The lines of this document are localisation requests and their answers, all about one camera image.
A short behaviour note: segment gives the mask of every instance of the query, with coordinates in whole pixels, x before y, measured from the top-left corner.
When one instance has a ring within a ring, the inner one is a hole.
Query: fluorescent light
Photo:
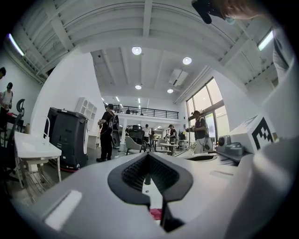
[[[24,55],[24,52],[22,52],[21,48],[18,46],[18,44],[14,41],[13,36],[9,33],[8,38],[10,39],[11,43],[14,45],[14,48],[20,53],[21,56]]]
[[[261,51],[268,45],[268,43],[273,39],[273,30],[257,45],[258,49]]]
[[[191,59],[190,57],[185,57],[185,58],[183,59],[183,63],[184,63],[185,65],[189,65],[189,64],[191,64],[191,62],[192,62],[192,59]]]
[[[133,47],[132,52],[133,52],[134,55],[140,55],[142,50],[141,50],[140,47]]]

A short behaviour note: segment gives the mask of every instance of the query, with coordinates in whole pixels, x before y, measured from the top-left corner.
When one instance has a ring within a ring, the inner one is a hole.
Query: gray armchair
[[[127,148],[127,154],[138,154],[141,152],[142,145],[137,144],[134,142],[134,140],[130,136],[126,136],[126,148]]]
[[[164,139],[159,139],[158,141],[157,141],[157,143],[156,143],[156,149],[155,149],[155,152],[158,152],[158,153],[171,153],[171,151],[170,150],[168,150],[168,149],[165,149],[165,146],[164,145],[161,145],[161,143],[162,144],[166,144],[167,142],[166,142],[166,140],[164,140]]]

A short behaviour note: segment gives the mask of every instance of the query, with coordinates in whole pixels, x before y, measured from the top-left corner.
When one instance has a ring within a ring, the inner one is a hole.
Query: white pillar
[[[121,144],[125,144],[127,121],[128,121],[128,119],[124,119],[124,122],[123,122],[122,135],[121,135]]]

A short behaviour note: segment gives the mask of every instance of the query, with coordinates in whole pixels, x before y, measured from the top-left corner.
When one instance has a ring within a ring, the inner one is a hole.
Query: large window
[[[229,133],[228,116],[217,82],[212,78],[187,100],[189,126],[195,125],[193,112],[200,111],[206,119],[210,137],[219,138]]]

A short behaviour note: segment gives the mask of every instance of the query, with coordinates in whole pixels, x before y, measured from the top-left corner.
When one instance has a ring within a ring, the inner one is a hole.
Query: cap
[[[202,20],[206,24],[212,23],[212,19],[211,19],[210,15],[224,19],[221,12],[217,11],[212,6],[211,0],[193,0],[192,7],[194,7],[196,12],[198,12],[198,14],[201,16]]]
[[[13,83],[9,82],[9,83],[7,84],[7,88],[11,89],[12,87],[13,87]]]
[[[108,104],[107,107],[109,107],[110,110],[113,110],[113,104]]]

